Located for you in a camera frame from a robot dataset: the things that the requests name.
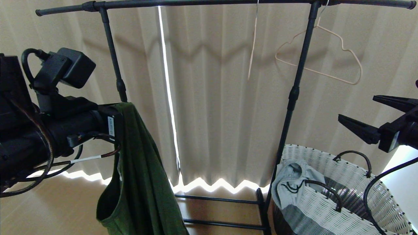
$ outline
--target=white basket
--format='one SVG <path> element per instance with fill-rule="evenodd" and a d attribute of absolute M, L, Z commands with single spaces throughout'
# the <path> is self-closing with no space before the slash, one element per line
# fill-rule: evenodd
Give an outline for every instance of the white basket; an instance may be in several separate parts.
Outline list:
<path fill-rule="evenodd" d="M 367 178 L 365 169 L 348 161 L 333 161 L 334 157 L 313 148 L 286 145 L 282 159 L 303 159 L 325 177 L 344 185 L 343 191 L 350 190 L 351 193 L 354 192 L 362 198 L 366 186 L 375 176 L 372 174 L 371 178 Z M 367 198 L 373 218 L 386 231 L 386 234 L 412 234 L 411 223 L 381 181 L 371 188 Z M 318 227 L 336 235 L 379 235 L 377 229 L 368 220 L 362 219 L 346 208 L 342 208 L 341 212 L 335 211 L 335 208 L 335 202 L 311 187 L 306 187 L 297 208 L 291 210 L 284 208 L 282 213 L 294 234 L 298 235 L 318 234 Z"/>

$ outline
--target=laundry basket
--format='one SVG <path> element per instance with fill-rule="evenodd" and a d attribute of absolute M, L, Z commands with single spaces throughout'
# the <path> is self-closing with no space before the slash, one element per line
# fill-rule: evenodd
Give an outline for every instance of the laundry basket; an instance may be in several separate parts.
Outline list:
<path fill-rule="evenodd" d="M 350 152 L 363 156 L 369 170 L 341 160 L 342 155 Z M 341 198 L 343 208 L 341 212 L 335 210 L 337 200 L 330 190 L 316 192 L 306 187 L 298 205 L 282 210 L 274 205 L 274 228 L 278 235 L 379 235 L 363 204 L 363 192 L 375 177 L 364 154 L 346 151 L 333 156 L 313 148 L 286 145 L 282 159 L 304 160 L 323 174 L 326 185 Z M 412 234 L 411 223 L 381 181 L 371 188 L 367 198 L 373 218 L 386 234 Z"/>

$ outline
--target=beige curtain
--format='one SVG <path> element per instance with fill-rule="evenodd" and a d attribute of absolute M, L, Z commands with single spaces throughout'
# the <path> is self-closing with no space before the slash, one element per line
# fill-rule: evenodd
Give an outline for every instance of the beige curtain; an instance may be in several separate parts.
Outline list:
<path fill-rule="evenodd" d="M 120 102 L 116 78 L 99 13 L 77 12 L 38 17 L 35 9 L 82 4 L 74 1 L 0 2 L 0 51 L 18 55 L 26 48 L 57 51 L 68 47 L 84 52 L 96 64 L 93 75 L 82 89 L 60 84 L 62 95 L 83 96 L 98 104 Z M 157 8 L 109 10 L 110 24 L 128 100 L 133 102 L 161 153 L 164 167 L 173 184 L 178 182 L 176 153 L 164 78 L 161 33 Z M 32 73 L 40 61 L 30 59 Z M 111 151 L 112 146 L 99 141 L 85 145 L 83 156 Z M 76 164 L 69 171 L 87 174 L 100 172 L 111 177 L 113 158 Z"/>
<path fill-rule="evenodd" d="M 174 114 L 184 183 L 224 178 L 233 186 L 269 183 L 296 68 L 276 62 L 277 48 L 306 29 L 309 4 L 261 4 L 252 73 L 247 81 L 256 5 L 163 10 Z M 417 10 L 330 6 L 321 25 L 339 33 L 359 57 L 357 86 L 305 71 L 287 143 L 338 154 L 358 150 L 380 173 L 392 154 L 340 125 L 338 114 L 380 126 L 400 112 L 373 95 L 417 97 Z M 303 36 L 283 47 L 297 64 Z M 339 39 L 314 31 L 306 67 L 356 81 L 359 68 Z M 345 157 L 361 166 L 362 158 Z"/>

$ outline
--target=floor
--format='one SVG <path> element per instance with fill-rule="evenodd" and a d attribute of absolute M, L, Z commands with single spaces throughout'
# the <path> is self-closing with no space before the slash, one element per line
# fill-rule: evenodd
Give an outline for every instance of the floor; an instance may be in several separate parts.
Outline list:
<path fill-rule="evenodd" d="M 106 186 L 100 181 L 56 176 L 22 195 L 0 199 L 1 235 L 106 235 L 95 218 L 97 200 Z M 256 200 L 252 189 L 231 194 L 194 188 L 188 195 Z M 260 224 L 257 205 L 178 199 L 184 218 Z M 258 235 L 256 230 L 186 224 L 191 235 Z"/>

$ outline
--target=dark green garment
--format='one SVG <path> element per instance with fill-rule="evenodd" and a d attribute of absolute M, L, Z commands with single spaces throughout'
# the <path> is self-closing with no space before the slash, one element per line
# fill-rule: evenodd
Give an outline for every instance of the dark green garment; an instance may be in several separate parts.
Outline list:
<path fill-rule="evenodd" d="M 157 146 L 135 106 L 120 103 L 115 108 L 124 119 L 122 148 L 99 198 L 97 220 L 110 235 L 187 235 Z"/>

